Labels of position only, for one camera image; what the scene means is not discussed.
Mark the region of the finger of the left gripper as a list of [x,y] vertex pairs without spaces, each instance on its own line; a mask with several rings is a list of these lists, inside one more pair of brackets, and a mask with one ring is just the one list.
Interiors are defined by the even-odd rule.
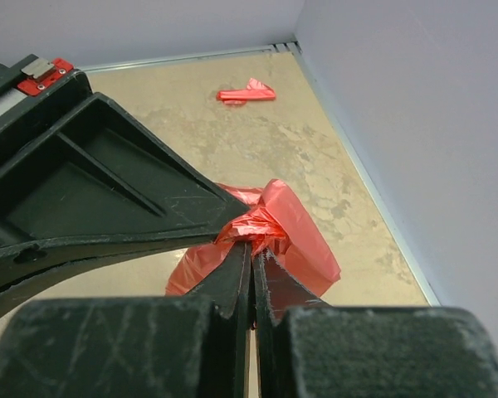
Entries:
[[0,247],[0,318],[52,285],[87,271],[146,255],[201,244],[201,240],[143,242],[39,240]]
[[102,94],[0,135],[0,264],[207,243],[245,211]]

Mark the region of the red trash bag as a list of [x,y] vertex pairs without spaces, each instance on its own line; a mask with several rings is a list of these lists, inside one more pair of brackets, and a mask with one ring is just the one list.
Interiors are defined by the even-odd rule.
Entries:
[[340,267],[298,196],[282,180],[265,187],[219,187],[249,211],[229,221],[212,243],[187,249],[168,278],[165,294],[189,292],[212,273],[237,242],[251,245],[251,256],[269,248],[284,268],[317,296],[340,279]]

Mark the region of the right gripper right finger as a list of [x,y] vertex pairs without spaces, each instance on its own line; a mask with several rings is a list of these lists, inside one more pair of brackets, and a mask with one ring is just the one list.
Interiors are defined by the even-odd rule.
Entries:
[[270,252],[252,264],[263,397],[498,397],[498,355],[470,312],[337,307]]

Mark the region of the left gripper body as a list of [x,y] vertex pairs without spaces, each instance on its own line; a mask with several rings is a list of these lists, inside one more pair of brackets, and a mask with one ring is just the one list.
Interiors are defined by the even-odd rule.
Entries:
[[86,74],[63,58],[0,64],[0,149],[31,142],[92,94]]

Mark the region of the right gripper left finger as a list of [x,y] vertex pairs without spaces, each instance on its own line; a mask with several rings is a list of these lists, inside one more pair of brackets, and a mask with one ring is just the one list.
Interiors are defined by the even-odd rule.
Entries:
[[244,397],[251,249],[182,296],[23,306],[0,338],[0,397]]

